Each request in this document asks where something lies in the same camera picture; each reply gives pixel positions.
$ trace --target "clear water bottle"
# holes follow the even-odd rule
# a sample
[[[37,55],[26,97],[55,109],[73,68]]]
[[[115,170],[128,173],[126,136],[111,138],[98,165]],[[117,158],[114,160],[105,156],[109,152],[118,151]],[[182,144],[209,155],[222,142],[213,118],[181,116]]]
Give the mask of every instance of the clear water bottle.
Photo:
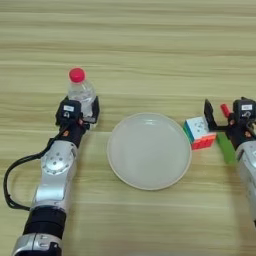
[[[68,98],[81,102],[84,117],[92,116],[92,103],[96,98],[92,84],[86,79],[86,73],[81,68],[73,68],[69,72],[70,86]]]

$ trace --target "green object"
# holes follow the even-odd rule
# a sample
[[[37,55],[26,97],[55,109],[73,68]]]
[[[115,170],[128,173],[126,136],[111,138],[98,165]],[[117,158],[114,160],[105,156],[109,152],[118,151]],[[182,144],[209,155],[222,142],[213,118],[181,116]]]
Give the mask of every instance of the green object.
[[[233,165],[236,163],[236,154],[231,141],[224,132],[218,132],[217,142],[220,146],[226,164]]]
[[[188,137],[188,139],[189,139],[189,142],[192,143],[193,138],[191,137],[190,132],[188,131],[188,128],[187,128],[187,126],[186,126],[186,123],[183,125],[183,130],[184,130],[184,132],[186,133],[186,135],[187,135],[187,137]]]

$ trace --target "wood grain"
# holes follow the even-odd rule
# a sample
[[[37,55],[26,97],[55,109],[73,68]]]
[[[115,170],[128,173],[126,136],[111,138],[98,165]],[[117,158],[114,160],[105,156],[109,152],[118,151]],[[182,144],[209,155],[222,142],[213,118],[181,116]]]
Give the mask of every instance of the wood grain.
[[[217,145],[193,153],[175,186],[139,191],[110,169],[113,127],[137,112],[182,123],[219,104],[254,97],[253,0],[0,1],[0,177],[55,134],[68,70],[81,66],[100,96],[100,123],[84,139],[74,180],[64,256],[255,255],[243,186]],[[39,163],[15,171],[10,187],[29,204]],[[0,198],[1,255],[10,255],[27,213]]]

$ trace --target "red bottle cap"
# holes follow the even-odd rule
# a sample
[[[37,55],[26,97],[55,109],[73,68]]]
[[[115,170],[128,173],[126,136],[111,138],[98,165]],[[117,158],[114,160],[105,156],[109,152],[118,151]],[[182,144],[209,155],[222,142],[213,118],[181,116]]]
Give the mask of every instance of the red bottle cap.
[[[73,83],[81,83],[85,80],[85,72],[81,68],[73,68],[69,71],[69,78]]]

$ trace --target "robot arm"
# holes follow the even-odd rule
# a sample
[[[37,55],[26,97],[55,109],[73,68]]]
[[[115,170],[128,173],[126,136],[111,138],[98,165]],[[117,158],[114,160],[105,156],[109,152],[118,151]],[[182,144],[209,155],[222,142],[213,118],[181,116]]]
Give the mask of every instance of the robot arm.
[[[225,132],[236,150],[237,173],[246,187],[251,216],[256,226],[256,102],[246,98],[234,101],[227,126],[216,124],[208,100],[205,101],[204,113],[209,129]]]
[[[98,97],[89,120],[83,119],[79,102],[65,99],[60,104],[56,124],[63,132],[41,158],[41,182],[12,256],[61,256],[78,148],[90,125],[97,122],[98,115]]]

